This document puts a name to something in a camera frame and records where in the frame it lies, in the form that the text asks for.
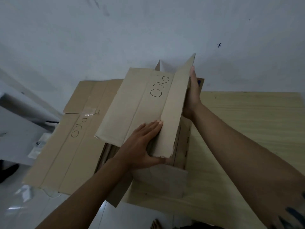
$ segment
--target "left hand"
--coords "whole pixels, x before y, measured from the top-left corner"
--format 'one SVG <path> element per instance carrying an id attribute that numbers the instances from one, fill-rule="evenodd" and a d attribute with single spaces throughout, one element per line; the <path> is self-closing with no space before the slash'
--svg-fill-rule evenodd
<path id="1" fill-rule="evenodd" d="M 150 157 L 146 151 L 148 142 L 158 134 L 162 125 L 162 121 L 140 125 L 113 158 L 124 162 L 131 169 L 143 169 L 165 163 L 165 158 Z"/>

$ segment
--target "right hand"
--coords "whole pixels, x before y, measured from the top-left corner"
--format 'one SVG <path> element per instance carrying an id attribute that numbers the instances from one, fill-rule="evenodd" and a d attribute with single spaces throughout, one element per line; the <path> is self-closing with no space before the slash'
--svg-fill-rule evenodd
<path id="1" fill-rule="evenodd" d="M 182 115 L 190 120 L 194 118 L 196 108 L 201 104 L 199 97 L 199 85 L 195 73 L 195 67 L 190 69 L 191 87 L 186 92 Z"/>

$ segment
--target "finger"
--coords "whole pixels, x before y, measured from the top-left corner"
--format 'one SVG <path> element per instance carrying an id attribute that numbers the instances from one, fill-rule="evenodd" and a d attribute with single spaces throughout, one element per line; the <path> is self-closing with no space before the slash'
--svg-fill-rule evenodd
<path id="1" fill-rule="evenodd" d="M 148 168 L 153 165 L 164 164 L 165 162 L 165 158 L 150 157 L 149 155 L 147 155 L 147 157 L 145 158 L 144 166 Z"/>
<path id="2" fill-rule="evenodd" d="M 155 125 L 154 128 L 144 136 L 144 139 L 147 143 L 150 142 L 150 140 L 160 132 L 162 125 L 163 122 L 159 121 L 158 124 Z"/>
<path id="3" fill-rule="evenodd" d="M 145 127 L 145 123 L 143 123 L 143 124 L 141 124 L 139 127 L 137 127 L 135 130 L 134 130 L 134 132 L 139 132 L 142 128 L 144 128 Z"/>
<path id="4" fill-rule="evenodd" d="M 197 82 L 197 77 L 196 77 L 194 66 L 192 66 L 190 69 L 190 79 L 191 79 L 191 87 L 198 88 L 198 82 Z"/>
<path id="5" fill-rule="evenodd" d="M 158 121 L 153 121 L 150 124 L 147 125 L 147 127 L 143 128 L 141 131 L 141 134 L 143 136 L 145 136 L 147 133 L 149 133 L 150 131 L 152 131 L 155 127 L 157 127 L 158 125 Z"/>

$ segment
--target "hand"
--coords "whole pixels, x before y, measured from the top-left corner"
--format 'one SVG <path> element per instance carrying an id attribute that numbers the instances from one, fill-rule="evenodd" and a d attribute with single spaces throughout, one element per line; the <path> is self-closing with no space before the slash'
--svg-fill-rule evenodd
<path id="1" fill-rule="evenodd" d="M 162 121 L 140 125 L 124 142 L 114 159 L 124 162 L 131 169 L 148 168 L 165 163 L 165 158 L 150 157 L 146 147 L 148 142 L 161 130 Z"/>
<path id="2" fill-rule="evenodd" d="M 199 97 L 199 86 L 195 73 L 195 67 L 190 69 L 191 87 L 186 92 L 182 115 L 190 120 L 193 119 L 194 113 L 198 105 L 201 104 Z"/>

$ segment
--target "wooden board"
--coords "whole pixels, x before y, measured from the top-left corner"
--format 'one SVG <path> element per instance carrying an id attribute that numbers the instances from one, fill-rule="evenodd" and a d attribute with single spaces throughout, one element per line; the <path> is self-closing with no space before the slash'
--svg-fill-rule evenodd
<path id="1" fill-rule="evenodd" d="M 200 97 L 230 126 L 305 174 L 305 108 L 299 93 L 202 92 Z M 167 197 L 149 185 L 133 181 L 124 200 L 226 229 L 265 228 L 194 126 L 189 143 L 189 177 L 183 198 Z"/>

